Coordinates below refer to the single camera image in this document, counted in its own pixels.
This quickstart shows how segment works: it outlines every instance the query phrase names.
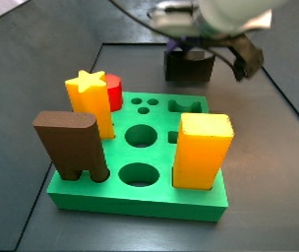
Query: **white robot part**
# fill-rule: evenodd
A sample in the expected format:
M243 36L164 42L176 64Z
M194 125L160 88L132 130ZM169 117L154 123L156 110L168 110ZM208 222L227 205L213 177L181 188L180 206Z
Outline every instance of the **white robot part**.
M255 29L267 29L271 11L287 0L164 1L150 15L150 26L170 36L220 39Z

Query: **yellow rectangular block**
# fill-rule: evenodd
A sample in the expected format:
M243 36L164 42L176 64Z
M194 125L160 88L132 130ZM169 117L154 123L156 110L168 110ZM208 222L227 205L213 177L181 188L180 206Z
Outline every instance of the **yellow rectangular block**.
M102 139L113 138L110 102L105 72L89 74L78 72L78 78L65 81L74 112L94 114Z
M225 114L182 113L173 165L173 186L209 190L233 130Z

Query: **red block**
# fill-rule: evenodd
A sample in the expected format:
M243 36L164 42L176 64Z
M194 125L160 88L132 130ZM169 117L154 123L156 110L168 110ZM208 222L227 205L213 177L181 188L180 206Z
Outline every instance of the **red block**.
M122 106L122 95L121 95L121 78L116 75L105 75L107 85L107 95L110 101L110 111L118 111Z

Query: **yellow star block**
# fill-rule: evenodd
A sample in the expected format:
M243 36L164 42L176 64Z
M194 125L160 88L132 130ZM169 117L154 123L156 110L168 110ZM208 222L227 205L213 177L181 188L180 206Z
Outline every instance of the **yellow star block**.
M65 86L73 111L94 114L101 138L112 139L112 113L105 72L89 74L81 70L77 78L65 81Z

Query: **green shape sorter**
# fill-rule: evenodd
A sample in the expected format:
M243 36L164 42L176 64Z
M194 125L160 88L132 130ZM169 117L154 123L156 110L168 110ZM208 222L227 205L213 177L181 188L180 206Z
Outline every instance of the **green shape sorter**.
M204 97L122 93L122 108L112 113L114 139L102 140L110 177L95 183L82 171L77 181L63 181L54 171L46 193L58 209L219 221L228 207L221 171L209 191L172 186L182 112L208 112Z

